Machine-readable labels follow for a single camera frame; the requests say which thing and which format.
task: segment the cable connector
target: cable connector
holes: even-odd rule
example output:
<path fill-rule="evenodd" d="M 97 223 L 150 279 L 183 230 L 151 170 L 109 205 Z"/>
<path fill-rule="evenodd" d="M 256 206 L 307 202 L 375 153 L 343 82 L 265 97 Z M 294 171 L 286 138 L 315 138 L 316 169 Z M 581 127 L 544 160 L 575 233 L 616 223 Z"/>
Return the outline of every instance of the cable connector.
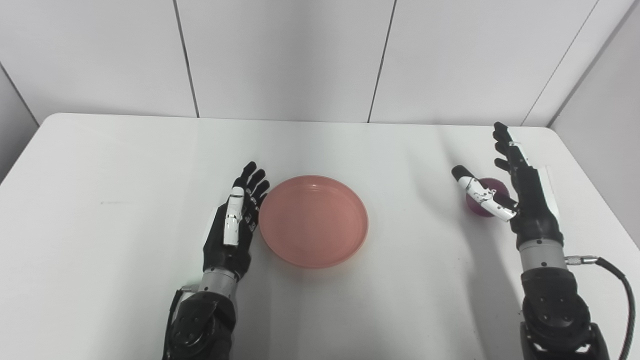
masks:
<path fill-rule="evenodd" d="M 598 256 L 593 255 L 572 255 L 565 256 L 564 262 L 567 265 L 591 265 L 595 264 L 598 261 Z"/>

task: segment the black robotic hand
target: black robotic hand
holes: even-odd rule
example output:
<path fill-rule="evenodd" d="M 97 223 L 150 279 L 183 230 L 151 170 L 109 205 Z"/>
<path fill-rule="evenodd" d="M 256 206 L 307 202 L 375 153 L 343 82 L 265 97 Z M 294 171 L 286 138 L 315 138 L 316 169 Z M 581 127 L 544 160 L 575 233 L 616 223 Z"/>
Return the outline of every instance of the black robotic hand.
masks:
<path fill-rule="evenodd" d="M 232 294 L 249 269 L 249 246 L 269 188 L 264 170 L 256 169 L 254 162 L 244 167 L 229 198 L 216 211 L 204 245 L 204 274 L 198 289 L 186 286 L 176 291 L 163 360 L 228 360 L 236 326 Z M 184 292 L 194 294 L 181 302 Z"/>
<path fill-rule="evenodd" d="M 565 263 L 563 235 L 547 175 L 529 164 L 507 126 L 496 122 L 493 138 L 495 149 L 506 157 L 494 162 L 509 172 L 517 202 L 483 184 L 461 165 L 454 167 L 452 174 L 484 209 L 510 221 L 517 235 L 525 293 L 524 322 L 520 324 L 524 359 L 608 360 L 600 330 L 591 323 L 589 309 Z"/>
<path fill-rule="evenodd" d="M 555 207 L 555 198 L 550 189 L 545 191 L 540 173 L 529 164 L 519 142 L 509 134 L 506 125 L 496 122 L 493 138 L 495 149 L 506 157 L 496 158 L 497 167 L 509 172 L 511 184 L 518 193 L 516 215 L 511 219 L 511 230 L 518 235 L 517 247 L 529 240 L 549 239 L 560 243 L 560 232 L 556 216 L 549 206 Z"/>
<path fill-rule="evenodd" d="M 269 189 L 269 181 L 264 180 L 264 170 L 256 171 L 256 169 L 257 165 L 253 161 L 244 167 L 242 174 L 234 182 L 232 194 L 227 202 L 218 208 L 211 231 L 204 244 L 202 271 L 211 268 L 224 268 L 233 272 L 239 281 L 249 269 L 251 263 L 249 246 L 253 238 L 253 230 L 258 224 L 258 212 L 266 197 L 266 191 Z M 241 188 L 244 193 L 242 201 L 237 198 L 239 194 L 233 192 L 238 188 Z M 236 215 L 228 215 L 227 211 L 229 206 L 234 206 L 234 200 L 237 200 L 236 204 L 240 203 L 241 206 L 238 209 L 237 221 L 229 219 Z M 230 227 L 236 224 L 237 244 L 225 244 L 225 232 L 227 232 L 227 237 L 231 236 L 230 232 L 236 229 Z"/>

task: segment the gray cylindrical wrist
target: gray cylindrical wrist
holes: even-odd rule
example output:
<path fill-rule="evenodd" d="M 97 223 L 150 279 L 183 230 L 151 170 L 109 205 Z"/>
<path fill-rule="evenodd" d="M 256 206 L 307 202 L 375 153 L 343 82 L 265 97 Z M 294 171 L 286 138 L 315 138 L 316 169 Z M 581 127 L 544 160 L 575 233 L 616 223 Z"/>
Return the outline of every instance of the gray cylindrical wrist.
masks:
<path fill-rule="evenodd" d="M 562 244 L 555 240 L 529 240 L 519 248 L 522 271 L 533 268 L 563 268 L 566 269 Z"/>
<path fill-rule="evenodd" d="M 236 286 L 236 275 L 233 272 L 222 268 L 211 268 L 202 274 L 198 291 L 218 293 L 231 299 Z"/>

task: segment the white thumb segment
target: white thumb segment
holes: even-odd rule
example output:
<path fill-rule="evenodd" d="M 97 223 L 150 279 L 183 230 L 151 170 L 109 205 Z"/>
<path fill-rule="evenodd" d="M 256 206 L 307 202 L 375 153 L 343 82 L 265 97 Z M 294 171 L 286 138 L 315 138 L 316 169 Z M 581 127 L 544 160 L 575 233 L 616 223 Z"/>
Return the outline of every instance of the white thumb segment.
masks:
<path fill-rule="evenodd" d="M 231 189 L 231 195 L 227 202 L 227 215 L 225 216 L 225 232 L 222 244 L 238 246 L 238 229 L 242 221 L 242 207 L 244 204 L 244 189 L 235 186 Z"/>

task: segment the purple ball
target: purple ball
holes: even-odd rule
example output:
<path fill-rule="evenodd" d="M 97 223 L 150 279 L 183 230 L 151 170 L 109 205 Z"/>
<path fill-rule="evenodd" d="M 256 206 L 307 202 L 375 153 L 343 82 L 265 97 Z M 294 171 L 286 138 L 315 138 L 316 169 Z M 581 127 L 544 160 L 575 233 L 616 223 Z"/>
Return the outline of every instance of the purple ball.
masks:
<path fill-rule="evenodd" d="M 480 179 L 480 182 L 482 182 L 485 186 L 489 186 L 491 189 L 495 189 L 496 192 L 499 192 L 499 193 L 501 193 L 503 195 L 509 196 L 509 190 L 507 189 L 507 186 L 502 181 L 500 181 L 498 179 L 494 179 L 492 177 L 484 177 L 484 178 Z M 481 217 L 490 218 L 490 217 L 493 216 L 493 214 L 491 214 L 489 211 L 483 209 L 483 207 L 480 206 L 480 204 L 478 204 L 468 194 L 467 194 L 467 206 L 476 215 L 479 215 Z"/>

